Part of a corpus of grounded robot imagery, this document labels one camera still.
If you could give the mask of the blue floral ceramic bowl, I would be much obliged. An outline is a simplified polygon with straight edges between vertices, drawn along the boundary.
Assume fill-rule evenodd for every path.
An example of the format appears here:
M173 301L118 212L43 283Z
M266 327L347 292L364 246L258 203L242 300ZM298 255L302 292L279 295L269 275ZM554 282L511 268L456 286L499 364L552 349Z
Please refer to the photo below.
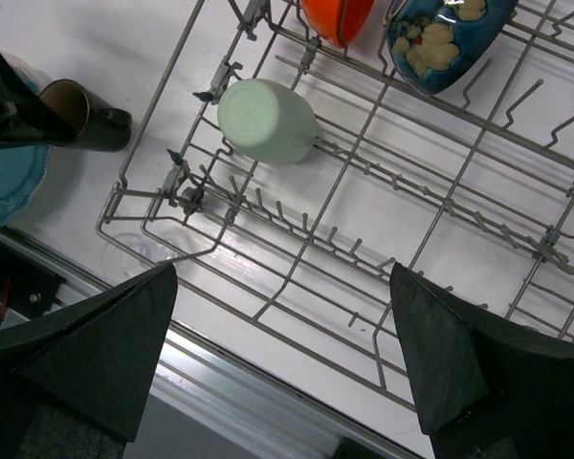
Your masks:
M435 96L464 76L515 12L516 0L401 0L386 14L386 43L396 72Z

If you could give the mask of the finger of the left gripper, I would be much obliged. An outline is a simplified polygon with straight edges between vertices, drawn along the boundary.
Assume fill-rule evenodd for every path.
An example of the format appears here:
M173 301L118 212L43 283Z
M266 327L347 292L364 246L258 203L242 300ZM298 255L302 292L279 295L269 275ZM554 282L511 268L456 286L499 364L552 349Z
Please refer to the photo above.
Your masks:
M0 53L0 148L69 142L74 128L49 108Z

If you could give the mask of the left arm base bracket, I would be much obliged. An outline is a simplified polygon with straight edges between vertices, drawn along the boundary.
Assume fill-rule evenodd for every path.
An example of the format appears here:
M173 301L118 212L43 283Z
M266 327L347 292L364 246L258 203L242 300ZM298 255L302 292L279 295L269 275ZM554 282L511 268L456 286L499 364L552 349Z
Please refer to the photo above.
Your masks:
M63 278L0 242L0 325L10 311L41 317L54 304Z

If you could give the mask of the clear plastic glass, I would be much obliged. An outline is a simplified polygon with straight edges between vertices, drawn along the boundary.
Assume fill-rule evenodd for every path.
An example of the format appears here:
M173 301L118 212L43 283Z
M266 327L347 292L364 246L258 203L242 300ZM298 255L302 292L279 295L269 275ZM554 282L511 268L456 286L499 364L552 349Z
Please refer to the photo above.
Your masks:
M115 239L124 248L106 243L101 254L102 272L107 281L113 285L120 284L149 269L146 263L127 250L153 263L166 261L174 255L173 251L167 250L157 241L143 235L124 232L117 234Z

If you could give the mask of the orange plastic bowl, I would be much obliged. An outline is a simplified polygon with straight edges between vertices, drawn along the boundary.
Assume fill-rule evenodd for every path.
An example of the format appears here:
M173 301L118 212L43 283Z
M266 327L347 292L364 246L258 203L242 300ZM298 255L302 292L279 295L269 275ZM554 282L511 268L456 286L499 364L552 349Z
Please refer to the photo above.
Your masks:
M373 0L303 0L301 7L312 28L338 48L360 33L372 11Z

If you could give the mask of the green plastic cup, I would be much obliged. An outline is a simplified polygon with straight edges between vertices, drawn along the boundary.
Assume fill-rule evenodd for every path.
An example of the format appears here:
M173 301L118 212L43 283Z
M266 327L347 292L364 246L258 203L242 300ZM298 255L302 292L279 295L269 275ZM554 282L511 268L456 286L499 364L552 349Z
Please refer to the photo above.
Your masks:
M288 87L263 78L240 80L223 93L219 128L238 153L262 164L297 164L318 135L313 108Z

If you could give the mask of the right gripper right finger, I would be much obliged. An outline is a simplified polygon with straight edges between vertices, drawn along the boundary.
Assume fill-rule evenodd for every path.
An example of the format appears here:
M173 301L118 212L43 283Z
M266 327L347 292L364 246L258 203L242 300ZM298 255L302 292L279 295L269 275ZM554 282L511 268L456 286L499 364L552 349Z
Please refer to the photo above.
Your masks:
M437 458L574 458L574 343L395 264L389 289L421 431Z

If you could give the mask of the dark brown mug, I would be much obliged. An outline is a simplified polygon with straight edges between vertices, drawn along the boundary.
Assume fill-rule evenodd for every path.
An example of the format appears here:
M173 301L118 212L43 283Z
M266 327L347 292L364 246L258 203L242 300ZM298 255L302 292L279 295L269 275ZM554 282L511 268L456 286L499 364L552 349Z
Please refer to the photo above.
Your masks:
M50 137L54 145L117 152L130 142L131 114L71 79L53 81L39 98L71 128L71 133Z

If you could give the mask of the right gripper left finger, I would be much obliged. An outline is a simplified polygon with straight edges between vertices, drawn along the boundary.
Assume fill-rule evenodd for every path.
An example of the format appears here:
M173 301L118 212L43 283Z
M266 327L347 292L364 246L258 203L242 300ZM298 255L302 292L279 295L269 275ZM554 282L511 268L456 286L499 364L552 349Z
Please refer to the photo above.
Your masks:
M0 329L0 458L121 458L136 439L177 290L165 262Z

